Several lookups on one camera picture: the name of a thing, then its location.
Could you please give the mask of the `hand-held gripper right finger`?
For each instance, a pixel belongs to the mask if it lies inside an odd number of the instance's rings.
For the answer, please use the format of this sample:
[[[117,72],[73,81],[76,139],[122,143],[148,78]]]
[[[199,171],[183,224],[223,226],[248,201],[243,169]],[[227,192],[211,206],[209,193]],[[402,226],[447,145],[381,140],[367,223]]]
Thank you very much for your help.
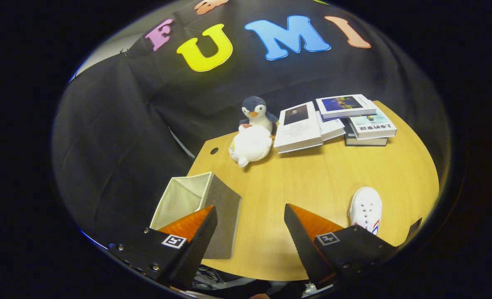
[[[294,204],[284,221],[307,276],[315,285],[355,281],[389,260],[396,247],[360,225],[342,227]]]

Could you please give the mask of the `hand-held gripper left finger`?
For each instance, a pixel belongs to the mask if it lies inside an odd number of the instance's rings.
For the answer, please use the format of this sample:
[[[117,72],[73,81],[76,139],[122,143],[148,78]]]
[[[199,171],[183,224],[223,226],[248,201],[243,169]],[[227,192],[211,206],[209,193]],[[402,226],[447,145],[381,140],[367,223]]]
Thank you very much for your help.
[[[218,224],[217,208],[207,206],[163,228],[145,228],[107,251],[142,276],[182,291],[193,278]]]

